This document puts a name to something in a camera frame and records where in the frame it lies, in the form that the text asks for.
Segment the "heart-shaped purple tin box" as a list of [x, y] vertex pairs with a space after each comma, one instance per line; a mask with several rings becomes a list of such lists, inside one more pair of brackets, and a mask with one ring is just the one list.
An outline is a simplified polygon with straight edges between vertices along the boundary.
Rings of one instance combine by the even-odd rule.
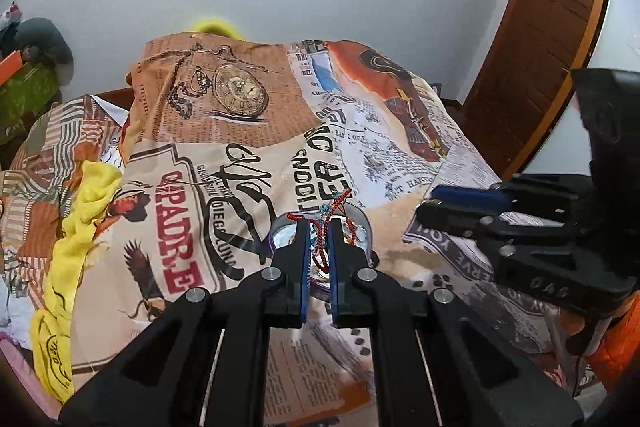
[[328, 299], [330, 283], [329, 221], [341, 221], [343, 239], [346, 244], [357, 246], [366, 254], [370, 268], [378, 266], [378, 255], [372, 249], [373, 233], [370, 221], [363, 210], [347, 201], [340, 205], [322, 204], [318, 210], [284, 213], [274, 221], [268, 236], [268, 244], [273, 253], [281, 247], [294, 243], [298, 221], [307, 220], [310, 225], [310, 268], [311, 289]]

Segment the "brown wooden door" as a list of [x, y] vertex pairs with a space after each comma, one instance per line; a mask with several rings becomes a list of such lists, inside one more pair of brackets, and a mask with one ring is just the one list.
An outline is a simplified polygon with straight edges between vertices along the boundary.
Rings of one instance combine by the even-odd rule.
[[524, 168], [573, 95], [605, 0], [509, 0], [461, 127], [502, 178]]

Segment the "yellow cloth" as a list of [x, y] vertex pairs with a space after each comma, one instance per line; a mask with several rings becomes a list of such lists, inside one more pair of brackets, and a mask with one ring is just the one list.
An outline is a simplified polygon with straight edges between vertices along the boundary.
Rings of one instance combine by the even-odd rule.
[[63, 236], [54, 243], [44, 279], [44, 307], [34, 313], [30, 323], [36, 375], [44, 391], [59, 403], [66, 402], [74, 393], [70, 333], [78, 284], [96, 224], [105, 214], [120, 180], [122, 172], [110, 164], [82, 163], [75, 199], [62, 221]]

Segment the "patchwork print bed cover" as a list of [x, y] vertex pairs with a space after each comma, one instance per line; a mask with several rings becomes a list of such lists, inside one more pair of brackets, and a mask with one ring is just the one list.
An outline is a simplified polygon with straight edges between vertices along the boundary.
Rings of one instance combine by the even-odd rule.
[[[492, 283], [471, 245], [426, 232], [411, 210], [445, 167], [495, 174], [422, 78], [353, 42], [264, 45], [209, 34], [149, 42], [128, 77], [128, 120], [85, 96], [35, 122], [1, 175], [1, 248], [10, 310], [1, 351], [32, 413], [55, 419], [79, 390], [184, 291], [234, 288], [267, 267], [278, 217], [334, 195], [367, 216], [373, 256], [416, 289], [446, 287], [535, 361], [551, 341], [532, 299]], [[46, 298], [63, 277], [54, 245], [89, 162], [122, 171], [64, 287], [72, 301], [61, 369], [37, 375], [51, 337]]]

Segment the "yellow hoop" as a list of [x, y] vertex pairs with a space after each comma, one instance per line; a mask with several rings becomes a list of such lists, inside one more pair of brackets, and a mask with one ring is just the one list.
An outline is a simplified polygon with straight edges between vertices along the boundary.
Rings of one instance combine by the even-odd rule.
[[195, 33], [213, 34], [236, 40], [244, 39], [242, 34], [233, 25], [217, 18], [198, 20], [198, 22], [195, 22], [192, 25], [191, 31]]

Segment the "orange box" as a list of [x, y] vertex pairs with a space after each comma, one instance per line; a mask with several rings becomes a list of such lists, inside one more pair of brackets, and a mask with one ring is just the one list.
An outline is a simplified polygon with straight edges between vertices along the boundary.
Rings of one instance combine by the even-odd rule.
[[18, 50], [8, 54], [0, 63], [0, 85], [14, 76], [22, 67], [23, 59]]

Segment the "dark grey plush toy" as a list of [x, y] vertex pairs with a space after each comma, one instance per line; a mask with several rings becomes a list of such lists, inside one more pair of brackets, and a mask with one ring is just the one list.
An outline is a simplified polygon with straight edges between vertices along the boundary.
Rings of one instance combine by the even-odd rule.
[[67, 65], [73, 54], [54, 23], [46, 18], [31, 18], [21, 22], [14, 35], [14, 44], [28, 62], [50, 62]]

